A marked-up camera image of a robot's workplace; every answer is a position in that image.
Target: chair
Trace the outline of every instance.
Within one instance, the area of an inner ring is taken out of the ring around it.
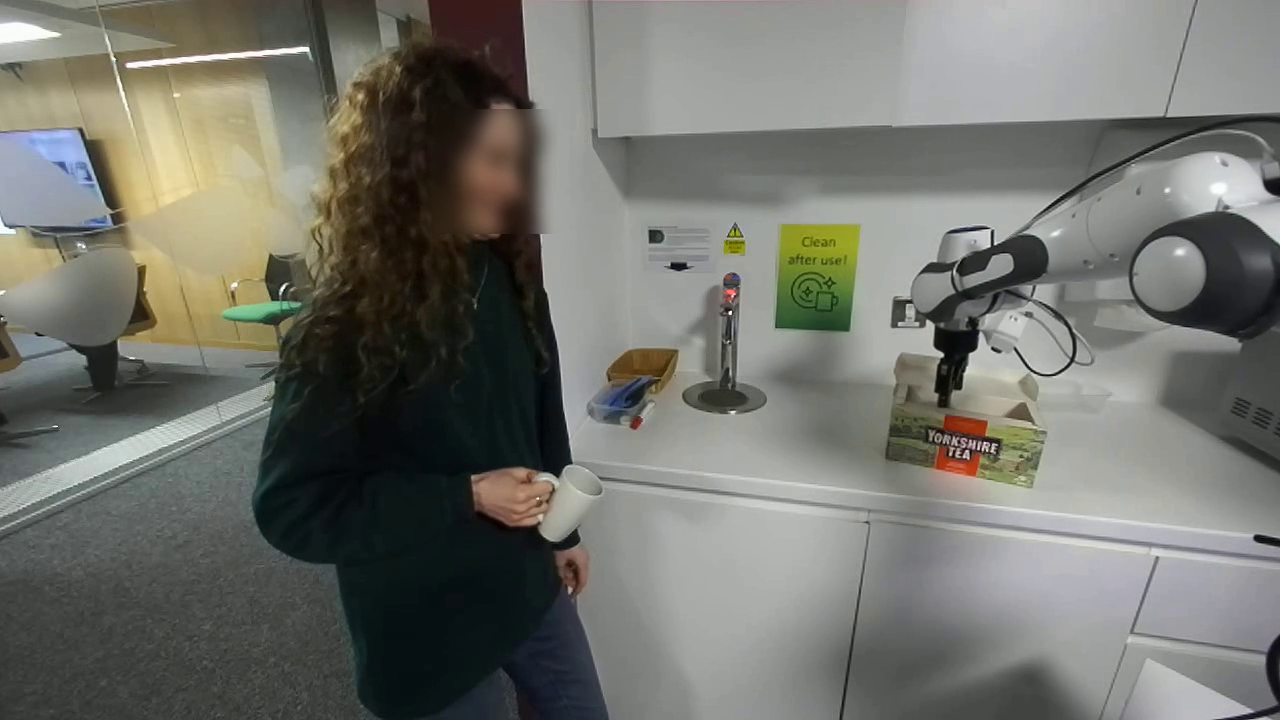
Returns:
[[[14,372],[14,368],[20,368],[23,365],[23,355],[15,354],[15,343],[14,343],[14,338],[7,338],[7,326],[0,321],[0,372]],[[23,437],[53,437],[53,432],[62,432],[56,426],[36,426],[36,430],[5,430],[7,426],[7,416],[0,411],[0,446],[5,440],[23,440]]]
[[[268,301],[264,306],[234,306],[234,308],[223,308],[223,321],[229,326],[272,327],[276,331],[276,354],[282,354],[282,343],[285,343],[282,327],[295,311],[304,311],[304,301],[313,298],[317,276],[313,276],[309,259],[301,259],[301,258],[268,258],[264,284],[268,284]]]
[[[127,311],[127,326],[122,338],[135,338],[150,327],[155,327],[155,311],[150,301],[150,266],[135,266],[135,298],[134,298],[134,311]],[[122,360],[126,360],[126,368],[134,368],[134,372],[126,372],[127,385],[135,385],[150,372],[143,360],[122,355],[117,340],[112,343],[72,343],[72,348],[84,355],[84,372],[98,391],[122,388]]]
[[[69,348],[117,348],[122,327],[135,311],[135,266],[126,243],[84,243],[77,258],[65,258],[62,269],[5,290],[0,315],[15,327],[31,327],[42,338],[65,340]],[[20,354],[5,327],[5,360],[0,368],[15,368]],[[106,377],[117,379],[117,360],[90,368],[90,379],[101,385]],[[62,432],[56,426],[42,430],[5,430],[0,440],[15,437],[50,437]]]

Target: ceiling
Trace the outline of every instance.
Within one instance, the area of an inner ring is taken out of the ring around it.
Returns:
[[[72,22],[65,13],[42,13],[42,7],[20,7],[20,3],[0,3],[0,22],[23,22],[62,34],[56,41],[42,43],[0,43],[0,64],[50,64],[50,62],[72,62],[72,58],[106,58],[106,34],[101,23]],[[155,36],[134,36],[134,34],[112,34],[117,53],[153,53],[168,49]]]
[[[0,43],[0,64],[106,58],[229,53],[313,43],[313,0],[0,0],[0,22],[62,34],[43,43]]]

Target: jeans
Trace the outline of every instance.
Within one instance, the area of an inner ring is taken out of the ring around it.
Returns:
[[[527,720],[609,720],[590,632],[569,597],[551,605],[500,671],[424,720],[513,720],[518,708],[505,682],[518,683]]]

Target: cable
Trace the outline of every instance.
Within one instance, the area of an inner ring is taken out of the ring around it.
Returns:
[[[1068,343],[1063,343],[1038,311],[1023,311],[1023,315],[1032,315],[1032,321],[1044,327],[1044,338],[1068,355],[1062,368],[1038,368],[1022,348],[1012,348],[1012,355],[1023,365],[1023,372],[1032,372],[1032,377],[1039,377],[1039,379],[1053,379],[1053,377],[1063,377],[1063,372],[1073,372],[1073,368],[1091,368],[1091,365],[1095,365],[1091,348],[1090,348],[1090,360],[1081,360],[1083,338],[1077,331],[1077,326],[1073,326],[1062,308],[1053,308],[1053,306],[1044,306],[1039,298],[1029,298],[1029,292],[1010,292],[1010,298],[1015,298],[1015,301],[1048,311],[1048,315],[1068,331]]]
[[[1048,201],[1048,204],[1044,204],[1023,227],[1015,227],[1012,235],[1023,235],[1038,221],[1044,221],[1048,212],[1056,212],[1062,204],[1068,204],[1073,198],[1081,198],[1090,186],[1095,186],[1099,177],[1114,177],[1118,167],[1137,165],[1141,158],[1151,158],[1151,153],[1161,153],[1161,150],[1168,150],[1168,144],[1180,144],[1180,141],[1188,141],[1188,136],[1209,136],[1209,133],[1245,130],[1245,125],[1278,125],[1278,130],[1280,130],[1280,117],[1238,117],[1238,119],[1222,119],[1222,125],[1196,125],[1196,130],[1183,130],[1183,133],[1175,133],[1175,136],[1166,136],[1166,141],[1157,141],[1157,144],[1150,144],[1150,150],[1137,150],[1137,153],[1127,153],[1127,158],[1119,158],[1119,160],[1090,173],[1081,186],[1073,186],[1073,187],[1062,191],[1056,201]]]

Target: woman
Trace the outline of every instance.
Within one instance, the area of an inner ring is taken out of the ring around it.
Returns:
[[[542,247],[452,227],[519,187],[485,125],[513,106],[489,64],[414,43],[332,119],[325,272],[285,343],[257,525],[335,565],[375,717],[500,720],[509,671],[531,717],[606,720],[569,599],[590,561],[538,537],[531,473],[569,463]]]

